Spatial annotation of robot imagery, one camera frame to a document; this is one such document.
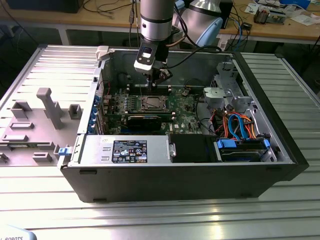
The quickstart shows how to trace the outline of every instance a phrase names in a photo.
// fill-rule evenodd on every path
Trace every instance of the white label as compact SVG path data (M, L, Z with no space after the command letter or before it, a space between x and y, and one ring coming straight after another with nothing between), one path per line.
M114 142L116 138L115 137L101 137L100 143L102 144L111 144Z

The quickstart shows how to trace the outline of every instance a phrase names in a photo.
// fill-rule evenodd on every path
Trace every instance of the power supply label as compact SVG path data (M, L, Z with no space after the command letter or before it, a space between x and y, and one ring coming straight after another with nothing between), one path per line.
M147 163L147 141L113 141L112 162L115 164Z

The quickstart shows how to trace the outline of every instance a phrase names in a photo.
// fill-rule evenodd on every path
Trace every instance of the motherboard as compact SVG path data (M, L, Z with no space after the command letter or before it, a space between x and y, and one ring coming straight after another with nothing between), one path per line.
M188 88L164 88L150 94L121 88L103 99L106 134L201 134L195 113L197 97Z

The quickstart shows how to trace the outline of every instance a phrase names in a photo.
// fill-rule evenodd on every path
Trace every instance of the wooden table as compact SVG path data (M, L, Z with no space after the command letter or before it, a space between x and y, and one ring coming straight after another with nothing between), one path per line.
M320 24L313 24L305 26L290 18L287 18L284 24L257 24L254 22L254 15L250 13L244 13L246 5L251 3L250 0L237 0L235 1L235 8L238 14L242 17L243 21L252 24L249 40L253 41L266 41L277 43L293 43L293 44L314 44L320 35ZM310 4L308 11L320 11L320 6ZM219 32L220 46L223 48L229 39L233 39L237 34L237 29L234 26L233 21L229 20L225 29L221 29Z
M96 0L98 5L112 3L114 0ZM250 3L250 0L237 0L236 8L239 15L244 18L245 22L252 24L249 40L268 41L281 43L299 43L314 44L320 34L320 24L310 26L302 25L291 19L286 19L285 24L265 25L255 24L253 16L250 13L243 13L246 9L244 5ZM120 0L116 4L105 6L105 10L113 9L122 5L129 4L130 0ZM31 11L31 10L12 10L5 3L6 9L22 25L26 27L54 28L59 31L63 45L69 45L67 30L91 30L102 32L129 32L129 12L131 7L125 6L113 11L112 18L100 15L96 12L89 12L81 8L78 13L63 13L50 11ZM86 7L96 10L95 0L91 0ZM320 11L320 6L311 4L308 8L310 11ZM0 24L16 25L16 23L0 8ZM221 29L218 35L220 38L219 45L224 48L227 40L234 38L237 34L232 21L228 21L226 29Z

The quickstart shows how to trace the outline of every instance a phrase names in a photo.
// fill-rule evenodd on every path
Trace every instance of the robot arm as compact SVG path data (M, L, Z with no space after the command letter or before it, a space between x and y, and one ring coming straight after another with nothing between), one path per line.
M190 4L192 9L184 11L182 17L191 26L191 38L201 46L210 44L221 28L222 19L217 18L221 13L219 3L219 0L195 0ZM140 0L142 44L134 68L146 75L149 89L172 77L169 70L161 67L167 62L173 34L179 32L173 26L173 20L179 23L175 20L174 5L175 0Z
M134 68L137 72L146 75L149 88L156 83L170 77L160 71L166 62L173 34L172 21L175 0L141 0L141 35L142 44L136 57Z

